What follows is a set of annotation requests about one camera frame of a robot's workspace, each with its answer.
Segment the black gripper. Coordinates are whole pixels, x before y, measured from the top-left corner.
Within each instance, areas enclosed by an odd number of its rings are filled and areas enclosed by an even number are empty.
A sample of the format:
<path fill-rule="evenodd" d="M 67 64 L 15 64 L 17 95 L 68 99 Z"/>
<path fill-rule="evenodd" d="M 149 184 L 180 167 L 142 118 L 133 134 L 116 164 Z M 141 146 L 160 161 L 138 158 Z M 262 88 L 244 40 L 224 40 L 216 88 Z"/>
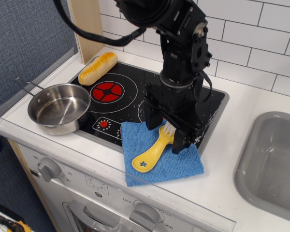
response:
<path fill-rule="evenodd" d="M 172 152 L 179 154 L 198 137 L 202 122 L 197 116 L 196 105 L 203 87 L 203 79 L 197 77 L 184 89 L 171 88 L 161 80 L 145 85 L 145 122 L 149 130 L 168 120 L 177 130 L 174 133 Z"/>

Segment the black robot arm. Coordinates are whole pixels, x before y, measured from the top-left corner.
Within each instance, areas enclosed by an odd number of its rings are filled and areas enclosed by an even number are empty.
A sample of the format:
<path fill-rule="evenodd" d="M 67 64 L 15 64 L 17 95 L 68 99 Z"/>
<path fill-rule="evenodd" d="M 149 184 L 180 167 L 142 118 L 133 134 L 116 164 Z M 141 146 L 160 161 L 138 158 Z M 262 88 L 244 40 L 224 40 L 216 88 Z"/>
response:
<path fill-rule="evenodd" d="M 125 18 L 160 35 L 163 68 L 159 81 L 146 84 L 145 122 L 152 130 L 164 119 L 175 127 L 172 151 L 177 154 L 197 138 L 202 123 L 196 113 L 209 66 L 207 21 L 191 0 L 119 0 Z"/>

